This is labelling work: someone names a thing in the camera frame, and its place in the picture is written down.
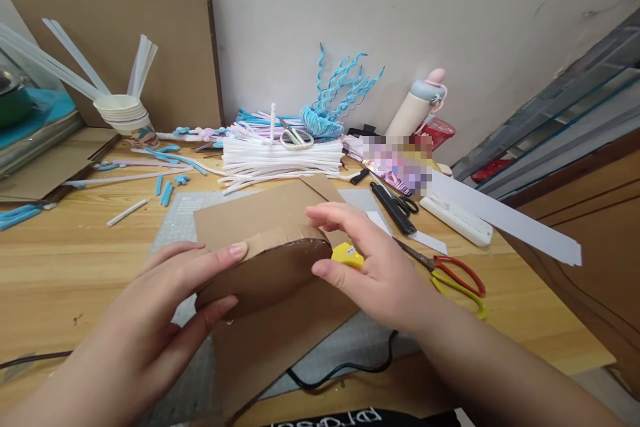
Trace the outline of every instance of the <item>electrical cord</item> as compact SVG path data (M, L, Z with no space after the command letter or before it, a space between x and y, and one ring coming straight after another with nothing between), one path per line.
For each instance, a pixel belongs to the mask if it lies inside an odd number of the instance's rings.
M6 369L9 367L14 367L20 364L28 364L30 362L37 362L38 360L47 360L52 358L60 358L60 357L69 357L73 350L67 350L65 352L53 352L52 354L40 354L35 356L28 357L20 357L14 360L10 360L5 362L4 364L0 364L0 370Z
M353 368L356 370L360 370L362 372L368 372L370 374L379 374L380 372L384 372L386 369L388 369L389 366L391 365L391 362L393 361L393 339L395 339L397 334L398 334L398 331L393 330L391 335L389 336L389 355L385 363L378 367L369 367L369 366L354 364L352 362L345 362L344 364L340 364L337 367L335 367L332 371L330 371L330 373L322 377L322 379L318 380L318 382L314 382L312 384L308 384L304 380L300 379L300 377L298 377L298 375L296 375L296 373L290 368L287 369L287 374L289 375L291 380L294 381L295 384L298 387L300 387L302 390L317 389L326 381L331 379L331 377L333 377L336 373L338 373L340 370L345 368Z

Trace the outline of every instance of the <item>wooden table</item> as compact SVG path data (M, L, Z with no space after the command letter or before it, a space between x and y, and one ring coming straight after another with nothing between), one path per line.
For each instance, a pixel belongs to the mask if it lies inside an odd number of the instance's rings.
M183 155L193 154L188 146ZM109 159L146 159L118 147ZM215 167L219 158L204 159ZM359 166L345 157L349 172ZM96 172L93 177L133 175L153 167ZM190 173L178 191L219 190L216 175ZM166 209L153 197L155 178L87 187L46 211L0 234L0 361L75 348L107 306L142 266ZM334 181L337 188L350 188ZM257 188L279 185L272 181ZM358 187L369 188L363 181ZM105 225L139 200L143 208L112 228ZM496 232L490 248L475 247L426 211L411 217L416 227L447 243L449 254L469 264L487 286L487 323L572 375L612 363L612 355ZM408 244L425 254L429 249ZM465 298L455 296L468 308ZM38 362L21 372L0 372L0 412L32 393L62 360ZM376 406L419 416L454 405L422 355L395 360L382 374L355 374L318 394L291 392L258 402L237 425Z

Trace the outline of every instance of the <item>cutting mat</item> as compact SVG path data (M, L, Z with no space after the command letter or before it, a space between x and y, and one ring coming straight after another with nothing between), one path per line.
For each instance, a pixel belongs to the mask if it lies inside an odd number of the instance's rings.
M179 192L173 196L167 215L151 247L151 252L179 242L197 239L193 212L252 195L256 191L240 191L224 196L222 192ZM347 203L362 211L376 211L384 215L369 189L341 189L340 194ZM176 309L173 321L184 325L195 313L195 296L185 300ZM391 331L359 312L338 330L318 344L293 367L296 374L306 382L316 382L328 371L344 362L375 366L387 358L387 342ZM398 358L419 351L416 342L400 334L393 343L393 356ZM348 373L342 370L339 375ZM166 427L185 422L202 412L217 412L219 405L213 396L213 345L207 338L200 347L185 373L165 397L160 399L140 421L148 427ZM293 381L284 375L271 385L260 397L262 399L296 390Z

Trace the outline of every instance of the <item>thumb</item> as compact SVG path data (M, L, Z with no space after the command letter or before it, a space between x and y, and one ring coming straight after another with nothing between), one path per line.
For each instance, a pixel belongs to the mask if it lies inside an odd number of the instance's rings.
M227 296L196 312L160 353L153 372L154 381L160 385L172 385L187 368L216 323L237 303L235 296Z
M311 268L313 275L341 290L356 304L367 295L373 280L358 270L331 259L318 260Z

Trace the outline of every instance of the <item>fingernail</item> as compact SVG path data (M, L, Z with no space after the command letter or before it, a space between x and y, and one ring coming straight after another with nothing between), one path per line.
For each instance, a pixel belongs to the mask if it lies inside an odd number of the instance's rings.
M324 278L328 272L329 267L327 266L327 264L324 264L322 262L316 262L315 264L313 264L313 267L311 267L311 273L320 278Z
M220 311L222 315L226 314L229 310L234 308L238 303L238 297L229 296L222 299L222 303L220 305Z
M243 256L247 251L247 242L238 242L229 247L229 253L234 256Z

